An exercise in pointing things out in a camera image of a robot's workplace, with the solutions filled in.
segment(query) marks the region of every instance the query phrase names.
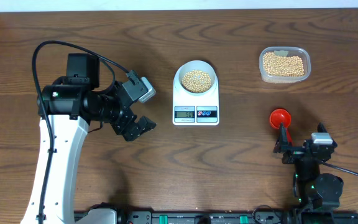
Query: clear plastic container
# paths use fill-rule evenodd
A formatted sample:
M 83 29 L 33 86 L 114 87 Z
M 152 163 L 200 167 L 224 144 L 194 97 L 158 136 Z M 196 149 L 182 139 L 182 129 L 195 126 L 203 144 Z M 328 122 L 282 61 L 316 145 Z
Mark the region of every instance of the clear plastic container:
M 303 62 L 303 70 L 305 74 L 300 77 L 281 77 L 276 75 L 269 75 L 264 69 L 264 54 L 274 52 L 275 50 L 286 50 L 288 51 L 287 57 L 299 56 Z M 262 51 L 259 56 L 259 70 L 262 75 L 262 80 L 269 83 L 295 83 L 307 79 L 310 75 L 311 65 L 310 57 L 307 51 L 299 47 L 268 47 Z

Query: silver metal part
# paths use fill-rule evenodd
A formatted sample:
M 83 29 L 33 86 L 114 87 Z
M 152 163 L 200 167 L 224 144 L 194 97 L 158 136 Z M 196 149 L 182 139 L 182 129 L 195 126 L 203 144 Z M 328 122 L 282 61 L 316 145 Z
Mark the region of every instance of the silver metal part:
M 142 77 L 141 80 L 144 83 L 144 85 L 147 87 L 148 91 L 146 94 L 144 94 L 139 98 L 139 101 L 141 103 L 145 103 L 147 100 L 149 100 L 151 97 L 155 95 L 155 89 L 145 77 Z
M 312 133 L 311 140 L 314 144 L 332 144 L 334 142 L 328 133 Z

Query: white scale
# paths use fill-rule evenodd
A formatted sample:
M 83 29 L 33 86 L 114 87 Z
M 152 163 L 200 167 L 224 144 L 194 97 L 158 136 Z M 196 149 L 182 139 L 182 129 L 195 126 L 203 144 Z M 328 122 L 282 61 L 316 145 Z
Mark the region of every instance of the white scale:
M 211 78 L 211 88 L 203 93 L 184 89 L 181 81 L 187 72 L 202 70 Z M 173 79 L 172 122 L 174 125 L 218 125 L 219 88 L 218 78 L 212 66 L 195 60 L 182 65 Z

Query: robotic arm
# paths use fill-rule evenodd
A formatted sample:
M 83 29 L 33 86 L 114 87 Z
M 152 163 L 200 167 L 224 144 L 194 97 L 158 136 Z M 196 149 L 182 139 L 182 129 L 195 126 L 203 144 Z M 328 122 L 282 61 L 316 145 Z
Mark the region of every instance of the robotic arm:
M 154 96 L 155 90 L 144 77 L 135 71 L 126 73 L 129 81 L 113 80 L 103 91 L 99 87 L 99 57 L 90 54 L 69 54 L 67 75 L 47 85 L 42 91 L 48 118 L 54 134 L 53 159 L 48 164 L 49 132 L 38 99 L 41 143 L 32 195 L 22 224 L 74 223 L 74 193 L 78 161 L 91 121 L 109 123 L 117 135 L 133 141 L 152 130 L 156 124 L 137 116 L 130 109 L 136 101 L 142 103 Z M 44 175 L 47 175 L 45 202 L 39 213 Z M 116 211 L 99 208 L 90 211 L 77 223 L 113 223 Z

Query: wood grain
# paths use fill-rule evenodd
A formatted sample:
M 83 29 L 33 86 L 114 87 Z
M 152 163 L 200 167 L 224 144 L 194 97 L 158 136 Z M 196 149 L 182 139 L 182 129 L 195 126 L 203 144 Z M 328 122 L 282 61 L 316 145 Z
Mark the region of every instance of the wood grain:
M 155 210 L 289 208 L 296 204 L 294 168 L 272 153 L 277 134 L 267 122 L 277 107 L 292 114 L 297 144 L 323 121 L 339 144 L 330 162 L 358 172 L 358 9 L 0 13 L 0 223 L 20 222 L 30 199 L 39 148 L 30 60 L 49 39 L 94 50 L 146 76 L 157 90 L 133 107 L 157 123 L 154 131 L 124 142 L 106 126 L 87 137 L 77 210 L 108 201 Z M 307 50 L 309 79 L 263 82 L 258 57 L 275 45 Z M 76 51 L 40 52 L 41 85 L 65 74 L 70 52 Z M 171 122 L 173 76 L 195 59 L 218 73 L 217 127 Z M 111 76 L 101 69 L 106 87 Z M 340 209 L 358 211 L 358 178 L 321 169 L 344 179 Z

